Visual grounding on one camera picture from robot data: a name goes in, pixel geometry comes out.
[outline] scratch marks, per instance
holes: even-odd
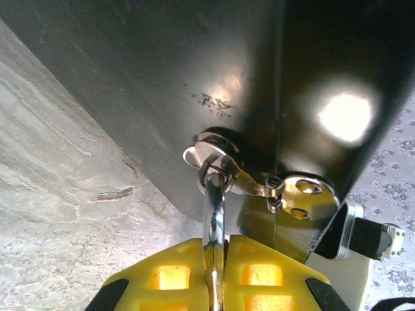
[[[77,24],[77,27],[79,29],[82,29],[81,24],[78,22],[78,19],[75,17],[75,15],[73,14],[73,12],[71,11],[70,7],[69,7],[69,3],[67,1],[63,1],[62,4],[65,6],[66,8],[66,12],[68,13],[69,17],[73,20],[73,22],[75,24]]]
[[[210,112],[216,113],[219,120],[231,117],[230,109],[232,109],[232,106],[228,104],[228,101],[214,98],[206,93],[192,94],[192,98],[195,98],[196,102],[202,107],[207,107]]]
[[[134,187],[129,187],[120,191],[109,191],[98,194],[97,202],[99,201],[115,201],[126,198],[133,193]]]
[[[130,159],[124,159],[123,163],[128,166],[129,168],[131,168],[132,172],[134,173],[134,176],[136,178],[138,178],[139,175],[139,169],[138,167],[133,163],[133,161],[131,161]]]
[[[143,200],[143,199],[140,199],[140,200],[139,200],[139,203],[144,204],[144,205],[146,205],[146,206],[150,207],[150,208],[152,209],[153,213],[154,213],[156,216],[159,216],[160,218],[162,218],[162,219],[164,219],[164,220],[168,220],[168,219],[169,219],[169,217],[166,215],[166,211],[167,211],[167,204],[166,204],[165,202],[163,202],[163,203],[161,204],[161,209],[160,209],[160,210],[157,210],[157,208],[156,208],[155,206],[153,206],[153,204],[151,204],[150,202],[145,201],[145,200]]]
[[[73,269],[75,268],[75,266],[76,266],[77,262],[79,261],[79,259],[81,258],[81,256],[84,254],[85,249],[86,249],[86,244],[87,244],[87,243],[88,243],[88,241],[87,241],[87,242],[85,242],[85,244],[84,244],[84,245],[82,245],[82,249],[80,250],[80,253],[79,253],[78,257],[77,257],[77,258],[75,259],[75,261],[73,262],[73,265],[72,265],[72,267],[71,267],[71,270],[69,270],[69,273],[68,273],[68,275],[67,275],[67,277],[66,277],[66,279],[67,279],[67,280],[69,280],[69,277],[71,276],[72,271],[73,271]]]

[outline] metal ring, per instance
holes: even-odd
[[[225,172],[223,169],[221,169],[220,167],[217,167],[216,165],[212,165],[217,159],[219,159],[220,157],[222,157],[222,154],[220,153],[212,153],[202,164],[202,166],[200,167],[199,173],[198,173],[198,187],[199,190],[205,194],[205,187],[206,187],[206,178],[208,177],[208,170],[209,169],[213,169],[214,172],[218,173],[218,174],[222,174],[224,176],[225,179],[225,192],[229,192],[230,189],[232,188],[232,183],[234,181],[234,177]]]

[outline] concrete floor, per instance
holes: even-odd
[[[83,310],[111,274],[200,236],[0,22],[0,310]],[[408,231],[368,307],[415,295],[415,100],[351,197]]]

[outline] metal fastener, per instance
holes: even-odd
[[[296,187],[302,193],[306,193],[306,194],[320,194],[323,192],[323,189],[321,188],[321,186],[317,185],[316,183],[313,183],[310,180],[305,180],[305,179],[301,179],[297,181]]]
[[[303,209],[291,209],[291,215],[301,220],[311,220],[311,215]]]
[[[267,207],[272,214],[276,214],[282,209],[283,204],[277,198],[268,198]]]

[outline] black rubber strip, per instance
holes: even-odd
[[[393,309],[403,305],[405,303],[415,304],[415,298],[402,297],[402,298],[391,298],[379,301],[371,311],[393,311]]]
[[[305,283],[322,311],[350,311],[330,284],[314,278],[305,280]]]
[[[127,279],[119,279],[102,287],[85,311],[113,311],[125,289]]]
[[[387,244],[392,243],[387,233],[384,233],[386,236],[383,235],[383,226],[383,224],[371,220],[356,218],[349,248],[368,258],[378,259],[379,255],[388,248]]]

